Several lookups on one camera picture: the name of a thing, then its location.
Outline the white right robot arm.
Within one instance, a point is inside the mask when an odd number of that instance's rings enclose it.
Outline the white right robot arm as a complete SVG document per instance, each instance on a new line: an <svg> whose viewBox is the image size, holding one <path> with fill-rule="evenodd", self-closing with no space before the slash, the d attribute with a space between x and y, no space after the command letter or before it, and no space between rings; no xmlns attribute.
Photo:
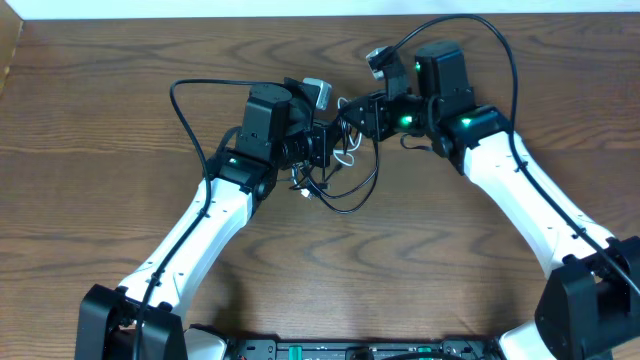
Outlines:
<svg viewBox="0 0 640 360"><path fill-rule="evenodd" d="M532 249L546 285L531 321L496 342L504 359L606 359L639 335L639 240L618 239L581 211L536 163L512 123L478 105L453 41L415 56L412 90L393 47L367 56L381 91L357 98L345 119L374 141L403 133L483 190Z"/></svg>

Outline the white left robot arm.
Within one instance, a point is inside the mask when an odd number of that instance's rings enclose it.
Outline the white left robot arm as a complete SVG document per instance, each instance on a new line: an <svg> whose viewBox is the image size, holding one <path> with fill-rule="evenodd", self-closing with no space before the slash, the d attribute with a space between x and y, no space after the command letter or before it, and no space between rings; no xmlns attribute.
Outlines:
<svg viewBox="0 0 640 360"><path fill-rule="evenodd" d="M155 251L119 285L83 298L77 359L226 359L229 342L184 319L201 282L234 235L275 187L280 171L324 159L331 86L319 79L246 82L241 126L228 130L190 205Z"/></svg>

